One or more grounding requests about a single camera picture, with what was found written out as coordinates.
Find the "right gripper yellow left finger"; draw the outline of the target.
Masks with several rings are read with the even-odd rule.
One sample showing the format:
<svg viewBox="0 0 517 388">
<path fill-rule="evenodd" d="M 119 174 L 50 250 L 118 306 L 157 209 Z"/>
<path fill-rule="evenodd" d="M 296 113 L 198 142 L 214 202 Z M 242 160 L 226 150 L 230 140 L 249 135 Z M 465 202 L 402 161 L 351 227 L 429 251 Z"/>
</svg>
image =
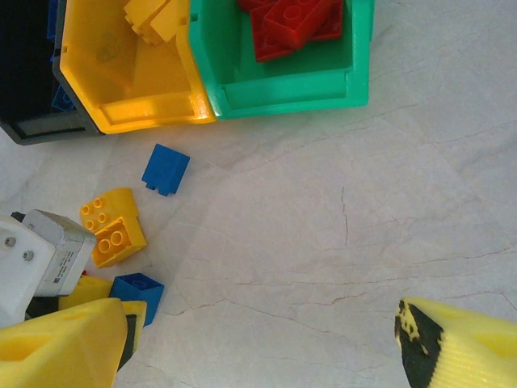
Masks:
<svg viewBox="0 0 517 388">
<path fill-rule="evenodd" d="M 2 387 L 111 387 L 126 342 L 122 302 L 104 298 L 1 329 Z"/>
</svg>

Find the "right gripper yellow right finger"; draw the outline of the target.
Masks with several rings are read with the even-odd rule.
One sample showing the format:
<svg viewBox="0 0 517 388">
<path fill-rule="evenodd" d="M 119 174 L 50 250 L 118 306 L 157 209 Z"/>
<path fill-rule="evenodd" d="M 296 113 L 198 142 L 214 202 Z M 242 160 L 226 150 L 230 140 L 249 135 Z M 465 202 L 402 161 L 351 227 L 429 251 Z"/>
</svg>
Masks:
<svg viewBox="0 0 517 388">
<path fill-rule="evenodd" d="M 516 386 L 515 322 L 405 297 L 394 335 L 411 387 Z"/>
</svg>

